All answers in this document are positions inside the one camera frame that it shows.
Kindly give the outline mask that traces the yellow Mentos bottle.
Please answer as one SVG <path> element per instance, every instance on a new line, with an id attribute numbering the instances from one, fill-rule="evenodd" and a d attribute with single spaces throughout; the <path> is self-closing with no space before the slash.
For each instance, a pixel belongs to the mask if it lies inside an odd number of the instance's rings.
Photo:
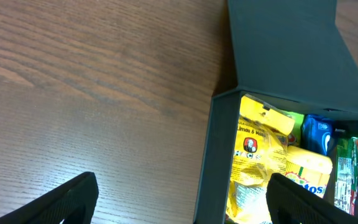
<path id="1" fill-rule="evenodd" d="M 333 169 L 331 159 L 296 146 L 287 150 L 285 177 L 323 198 Z"/>

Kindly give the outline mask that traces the blue Oreo cookie pack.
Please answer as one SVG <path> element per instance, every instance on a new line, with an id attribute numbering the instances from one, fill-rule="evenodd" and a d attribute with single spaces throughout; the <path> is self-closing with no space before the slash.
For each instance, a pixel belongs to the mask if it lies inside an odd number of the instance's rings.
<path id="1" fill-rule="evenodd" d="M 317 114 L 307 114 L 301 127 L 301 147 L 326 156 L 333 135 L 334 121 Z"/>

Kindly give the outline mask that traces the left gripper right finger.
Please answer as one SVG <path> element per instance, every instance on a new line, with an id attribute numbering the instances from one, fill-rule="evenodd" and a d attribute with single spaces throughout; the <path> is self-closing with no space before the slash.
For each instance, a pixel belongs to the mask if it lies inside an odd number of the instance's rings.
<path id="1" fill-rule="evenodd" d="M 279 173 L 272 174 L 266 198 L 273 224 L 358 224 L 358 218 Z"/>

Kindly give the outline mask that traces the dark green box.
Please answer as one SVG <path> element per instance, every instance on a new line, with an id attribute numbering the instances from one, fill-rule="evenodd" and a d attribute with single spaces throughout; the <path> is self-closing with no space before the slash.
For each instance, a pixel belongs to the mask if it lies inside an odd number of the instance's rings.
<path id="1" fill-rule="evenodd" d="M 358 67 L 335 25 L 336 1 L 227 5 L 238 85 L 211 100 L 195 223 L 224 222 L 243 95 L 331 118 L 358 134 Z"/>

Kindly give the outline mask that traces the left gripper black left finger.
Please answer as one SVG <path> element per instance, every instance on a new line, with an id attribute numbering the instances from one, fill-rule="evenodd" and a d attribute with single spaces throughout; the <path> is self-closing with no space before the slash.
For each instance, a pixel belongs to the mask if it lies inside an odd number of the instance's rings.
<path id="1" fill-rule="evenodd" d="M 90 224 L 99 195 L 93 172 L 84 172 L 0 217 L 0 224 Z"/>

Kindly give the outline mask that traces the red green KitKat bar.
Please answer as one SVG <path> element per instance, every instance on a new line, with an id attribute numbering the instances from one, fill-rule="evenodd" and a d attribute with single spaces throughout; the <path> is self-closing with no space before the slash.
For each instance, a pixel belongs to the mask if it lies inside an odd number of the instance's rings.
<path id="1" fill-rule="evenodd" d="M 358 136 L 338 139 L 334 205 L 354 215 L 358 191 Z"/>

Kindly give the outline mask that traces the yellow Hacks candy bag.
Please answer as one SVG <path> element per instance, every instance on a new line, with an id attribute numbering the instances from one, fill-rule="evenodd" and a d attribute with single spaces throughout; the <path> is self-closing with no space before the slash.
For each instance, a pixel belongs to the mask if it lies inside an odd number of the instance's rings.
<path id="1" fill-rule="evenodd" d="M 241 98 L 231 167 L 226 215 L 234 223 L 270 223 L 268 182 L 284 174 L 288 135 L 295 120 L 270 104 Z"/>

